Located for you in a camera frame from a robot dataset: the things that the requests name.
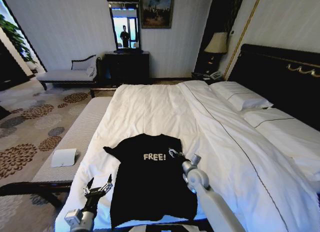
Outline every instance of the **wall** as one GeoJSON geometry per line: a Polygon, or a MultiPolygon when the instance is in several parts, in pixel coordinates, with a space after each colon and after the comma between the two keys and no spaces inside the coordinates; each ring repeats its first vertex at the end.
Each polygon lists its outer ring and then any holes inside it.
{"type": "Polygon", "coordinates": [[[18,65],[21,67],[21,69],[25,72],[27,76],[31,76],[32,72],[27,66],[24,59],[21,57],[21,55],[18,53],[14,45],[11,43],[3,29],[0,27],[0,40],[4,44],[4,46],[7,48],[7,50],[10,52],[12,57],[15,59],[15,61],[18,63],[18,65]]]}
{"type": "MultiPolygon", "coordinates": [[[[116,49],[106,0],[6,0],[47,70],[116,49]]],[[[142,29],[154,78],[190,77],[212,0],[174,0],[171,29],[142,29]]]]}
{"type": "Polygon", "coordinates": [[[293,50],[320,51],[320,0],[260,0],[242,42],[226,68],[239,41],[256,0],[243,0],[233,25],[228,53],[219,70],[230,75],[242,44],[279,47],[293,50]]]}

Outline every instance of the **telephone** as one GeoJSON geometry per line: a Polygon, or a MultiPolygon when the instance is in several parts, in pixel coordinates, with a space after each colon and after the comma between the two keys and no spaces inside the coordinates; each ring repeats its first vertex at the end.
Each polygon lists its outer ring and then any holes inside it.
{"type": "Polygon", "coordinates": [[[222,77],[220,71],[216,71],[216,72],[213,72],[212,74],[209,75],[209,77],[213,80],[218,80],[222,77]]]}

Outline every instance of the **wall trim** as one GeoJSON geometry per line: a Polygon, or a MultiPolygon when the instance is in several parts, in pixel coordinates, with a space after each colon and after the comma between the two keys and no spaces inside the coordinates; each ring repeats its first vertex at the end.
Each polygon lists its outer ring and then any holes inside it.
{"type": "Polygon", "coordinates": [[[243,30],[242,30],[242,33],[241,33],[241,36],[240,36],[240,38],[239,38],[239,40],[238,40],[238,42],[237,42],[237,44],[236,44],[236,46],[235,46],[235,48],[234,48],[234,51],[233,51],[233,53],[232,53],[232,56],[231,56],[231,58],[230,58],[230,60],[229,60],[229,63],[228,63],[228,65],[227,65],[227,67],[225,68],[225,71],[224,71],[224,74],[223,74],[223,77],[224,77],[224,78],[226,78],[226,75],[227,75],[228,70],[229,70],[229,68],[230,68],[230,66],[231,66],[231,63],[232,63],[232,61],[234,60],[234,58],[235,58],[235,56],[236,56],[236,53],[237,53],[237,51],[238,51],[238,49],[239,49],[239,47],[240,47],[240,44],[241,44],[241,42],[242,42],[242,40],[243,40],[243,38],[244,38],[244,36],[245,36],[245,34],[246,34],[246,32],[247,32],[247,29],[248,29],[248,26],[249,26],[249,24],[250,24],[250,22],[251,22],[251,19],[254,17],[254,14],[255,14],[255,12],[256,12],[256,9],[257,9],[257,7],[258,7],[259,2],[260,2],[260,0],[256,0],[255,3],[254,3],[254,6],[253,6],[253,8],[252,8],[252,10],[251,10],[251,13],[250,13],[250,15],[249,15],[249,18],[247,19],[247,21],[246,21],[246,23],[245,23],[245,26],[244,26],[244,28],[243,28],[243,30]]]}

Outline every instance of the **lamp shade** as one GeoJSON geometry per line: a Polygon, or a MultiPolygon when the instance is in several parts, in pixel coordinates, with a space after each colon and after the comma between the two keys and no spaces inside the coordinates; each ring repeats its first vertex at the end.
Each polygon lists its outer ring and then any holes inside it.
{"type": "Polygon", "coordinates": [[[208,53],[226,53],[227,52],[227,33],[214,33],[208,46],[204,49],[208,53]]]}

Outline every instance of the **upholstered bench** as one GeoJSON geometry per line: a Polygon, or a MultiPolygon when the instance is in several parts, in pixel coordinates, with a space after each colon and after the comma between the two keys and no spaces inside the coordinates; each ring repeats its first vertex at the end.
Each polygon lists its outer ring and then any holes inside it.
{"type": "Polygon", "coordinates": [[[47,90],[46,83],[53,84],[95,84],[100,57],[91,55],[81,60],[72,60],[71,69],[50,70],[36,75],[36,79],[47,90]]]}

